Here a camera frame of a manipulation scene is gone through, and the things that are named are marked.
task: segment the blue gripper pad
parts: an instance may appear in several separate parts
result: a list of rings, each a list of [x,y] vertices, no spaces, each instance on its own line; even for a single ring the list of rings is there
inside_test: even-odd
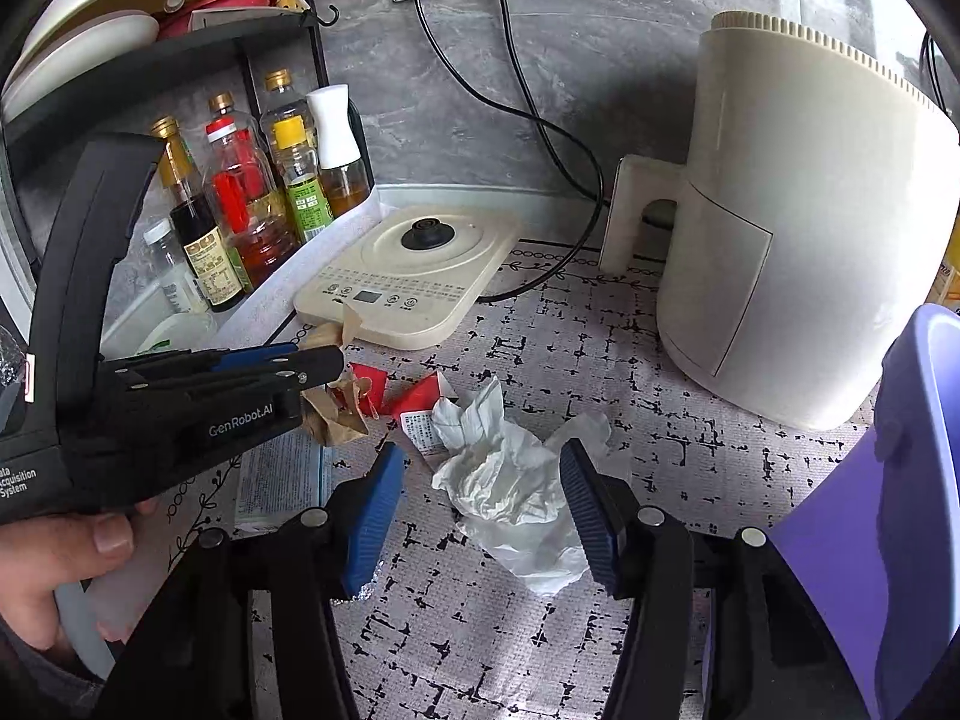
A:
[[[357,595],[373,579],[403,488],[403,464],[400,447],[386,442],[364,479],[365,495],[347,534],[347,561],[341,575],[348,596]]]
[[[616,529],[604,506],[603,480],[578,439],[569,440],[560,450],[560,484],[594,581],[616,595],[620,574]]]
[[[214,365],[211,370],[219,372],[237,367],[246,367],[247,365],[259,365],[265,360],[272,360],[274,357],[284,357],[288,354],[296,354],[296,343],[273,343],[270,346],[238,349],[235,352],[229,352],[224,354],[223,357],[220,357],[220,361],[217,365]]]

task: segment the purple container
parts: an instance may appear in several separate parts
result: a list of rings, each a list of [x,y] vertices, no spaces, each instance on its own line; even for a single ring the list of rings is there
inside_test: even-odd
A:
[[[771,531],[870,717],[893,720],[960,626],[960,317],[920,306],[883,361],[874,427]]]

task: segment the yellow bottle cap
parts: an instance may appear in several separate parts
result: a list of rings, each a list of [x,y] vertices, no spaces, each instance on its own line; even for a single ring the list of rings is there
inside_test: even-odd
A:
[[[282,119],[274,123],[274,137],[277,138],[277,148],[290,148],[297,143],[306,143],[304,120],[299,116]]]

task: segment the screw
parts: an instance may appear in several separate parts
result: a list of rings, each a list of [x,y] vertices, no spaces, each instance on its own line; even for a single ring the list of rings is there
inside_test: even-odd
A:
[[[744,528],[740,531],[740,537],[752,547],[762,547],[767,542],[767,536],[759,528]]]
[[[213,549],[224,543],[226,537],[227,534],[220,528],[207,528],[203,533],[200,533],[200,536],[197,536],[197,541],[200,541],[200,546],[203,549]]]
[[[327,520],[328,517],[323,509],[306,509],[301,514],[301,525],[304,528],[319,528],[320,525],[325,525]]]
[[[651,528],[659,528],[659,526],[664,523],[666,517],[656,506],[644,506],[637,512],[637,519],[644,525],[649,525]]]

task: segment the green bottle label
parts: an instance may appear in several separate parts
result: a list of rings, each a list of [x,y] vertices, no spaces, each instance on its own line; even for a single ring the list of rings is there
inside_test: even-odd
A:
[[[287,194],[294,209],[296,226],[304,236],[304,242],[318,235],[320,230],[333,221],[330,204],[320,189],[320,182],[315,178],[287,187]]]
[[[243,267],[240,252],[233,247],[229,247],[227,250],[227,259],[229,259],[230,264],[233,266],[237,278],[240,279],[240,286],[243,287],[243,291],[245,293],[253,292],[253,282],[251,282],[250,276],[247,276],[247,269]]]

